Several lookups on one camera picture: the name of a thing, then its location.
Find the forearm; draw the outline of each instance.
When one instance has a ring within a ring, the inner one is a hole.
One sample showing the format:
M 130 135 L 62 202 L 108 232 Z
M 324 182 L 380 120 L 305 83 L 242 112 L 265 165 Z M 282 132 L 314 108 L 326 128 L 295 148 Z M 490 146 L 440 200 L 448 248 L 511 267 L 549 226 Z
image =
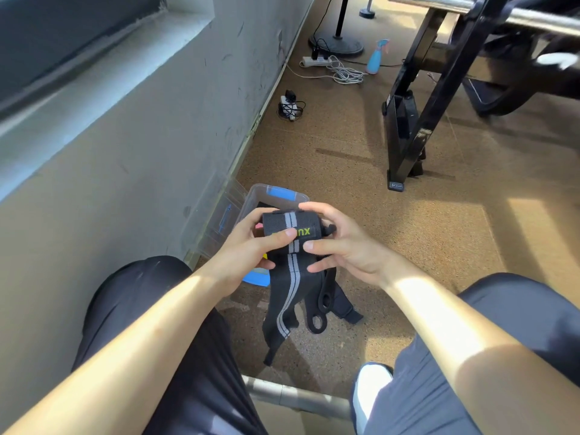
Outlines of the forearm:
M 214 285 L 197 272 L 170 290 L 7 433 L 141 433 L 219 301 Z
M 401 258 L 386 264 L 385 275 L 390 277 L 385 278 L 383 289 L 415 327 L 484 433 L 576 431 L 578 388 Z

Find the person's left hand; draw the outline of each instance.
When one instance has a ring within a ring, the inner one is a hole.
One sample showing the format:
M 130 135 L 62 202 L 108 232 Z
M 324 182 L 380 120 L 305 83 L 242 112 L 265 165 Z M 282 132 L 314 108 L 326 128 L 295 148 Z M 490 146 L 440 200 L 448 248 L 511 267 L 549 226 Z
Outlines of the person's left hand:
M 263 231 L 256 229 L 262 214 L 276 211 L 274 208 L 257 208 L 241 220 L 230 233 L 224 245 L 196 273 L 215 279 L 223 296 L 232 294 L 242 282 L 244 276 L 252 269 L 261 267 L 272 270 L 272 261 L 264 259 L 263 255 L 271 250 L 287 246 L 298 232 L 294 228 L 282 230 L 268 237 Z

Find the coiled white cable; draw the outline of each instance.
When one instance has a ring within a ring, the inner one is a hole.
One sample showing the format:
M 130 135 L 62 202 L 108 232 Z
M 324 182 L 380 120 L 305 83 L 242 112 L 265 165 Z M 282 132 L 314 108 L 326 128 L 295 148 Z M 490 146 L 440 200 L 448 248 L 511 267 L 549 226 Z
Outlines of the coiled white cable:
M 287 67 L 292 73 L 294 73 L 296 76 L 300 78 L 304 79 L 332 78 L 334 79 L 335 82 L 343 85 L 360 84 L 361 82 L 363 82 L 363 79 L 367 74 L 361 72 L 360 70 L 344 66 L 342 61 L 334 55 L 330 55 L 328 57 L 328 65 L 320 65 L 320 66 L 328 68 L 333 73 L 332 76 L 331 75 L 302 76 L 294 72 L 294 70 L 292 70 L 292 68 L 289 65 Z M 302 61 L 300 62 L 300 67 L 305 68 L 305 66 L 302 64 Z

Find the navy blue pants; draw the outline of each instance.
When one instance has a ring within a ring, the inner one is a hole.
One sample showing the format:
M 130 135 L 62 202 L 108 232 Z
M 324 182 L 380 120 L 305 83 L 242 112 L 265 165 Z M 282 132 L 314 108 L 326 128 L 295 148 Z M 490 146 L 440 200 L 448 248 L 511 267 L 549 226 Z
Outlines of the navy blue pants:
M 159 256 L 123 267 L 89 305 L 73 370 L 191 274 Z M 483 278 L 460 297 L 580 386 L 580 311 L 547 285 L 512 274 Z M 233 358 L 230 330 L 213 310 L 201 325 L 146 434 L 265 433 Z M 479 433 L 420 337 L 403 350 L 365 434 Z

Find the white shoe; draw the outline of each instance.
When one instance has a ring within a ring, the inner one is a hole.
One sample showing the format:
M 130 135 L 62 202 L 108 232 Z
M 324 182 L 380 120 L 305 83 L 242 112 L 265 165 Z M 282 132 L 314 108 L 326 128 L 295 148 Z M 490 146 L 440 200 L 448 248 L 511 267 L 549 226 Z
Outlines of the white shoe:
M 387 386 L 393 375 L 386 365 L 368 362 L 361 366 L 354 381 L 351 409 L 354 430 L 363 435 L 366 423 L 371 416 L 372 407 L 382 388 Z

